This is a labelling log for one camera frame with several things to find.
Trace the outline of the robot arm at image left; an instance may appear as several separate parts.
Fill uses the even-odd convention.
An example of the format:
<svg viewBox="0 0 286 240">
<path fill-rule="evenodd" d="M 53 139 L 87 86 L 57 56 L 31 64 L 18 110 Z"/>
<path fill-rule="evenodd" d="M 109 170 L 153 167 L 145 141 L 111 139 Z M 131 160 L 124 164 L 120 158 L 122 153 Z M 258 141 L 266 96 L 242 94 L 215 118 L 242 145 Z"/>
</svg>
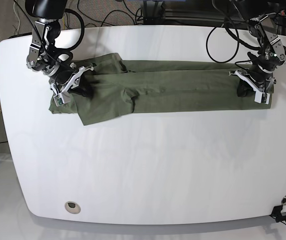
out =
<svg viewBox="0 0 286 240">
<path fill-rule="evenodd" d="M 65 0 L 27 0 L 25 2 L 28 15 L 38 18 L 32 25 L 32 43 L 27 57 L 27 66 L 49 77 L 49 83 L 56 94 L 60 94 L 72 77 L 80 72 L 72 62 L 72 51 L 80 45 L 85 34 L 82 17 L 74 10 L 66 8 L 66 5 Z M 65 13 L 76 16 L 81 24 L 81 32 L 79 39 L 71 47 L 58 48 L 55 43 L 61 33 L 59 20 Z"/>
</svg>

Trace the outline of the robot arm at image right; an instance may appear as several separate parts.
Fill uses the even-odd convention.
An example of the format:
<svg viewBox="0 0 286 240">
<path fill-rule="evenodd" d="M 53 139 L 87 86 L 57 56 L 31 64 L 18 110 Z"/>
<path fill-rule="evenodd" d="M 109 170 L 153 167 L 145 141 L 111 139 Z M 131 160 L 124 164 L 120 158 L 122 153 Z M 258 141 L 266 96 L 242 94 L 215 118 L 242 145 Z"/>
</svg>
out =
<svg viewBox="0 0 286 240">
<path fill-rule="evenodd" d="M 271 91 L 276 83 L 273 76 L 275 69 L 286 63 L 286 47 L 283 45 L 277 34 L 274 21 L 266 12 L 268 1 L 264 0 L 231 0 L 230 4 L 238 11 L 241 23 L 247 25 L 249 33 L 257 38 L 259 46 L 252 46 L 239 37 L 235 21 L 224 10 L 218 6 L 216 0 L 212 1 L 213 7 L 224 15 L 223 26 L 226 32 L 237 41 L 236 52 L 240 45 L 254 50 L 258 55 L 248 52 L 248 60 L 242 63 L 251 62 L 250 68 L 241 67 L 241 61 L 235 63 L 237 70 L 231 71 L 229 75 L 237 76 L 240 82 L 237 87 L 237 95 L 245 97 L 254 93 L 254 101 L 259 104 L 269 104 Z"/>
</svg>

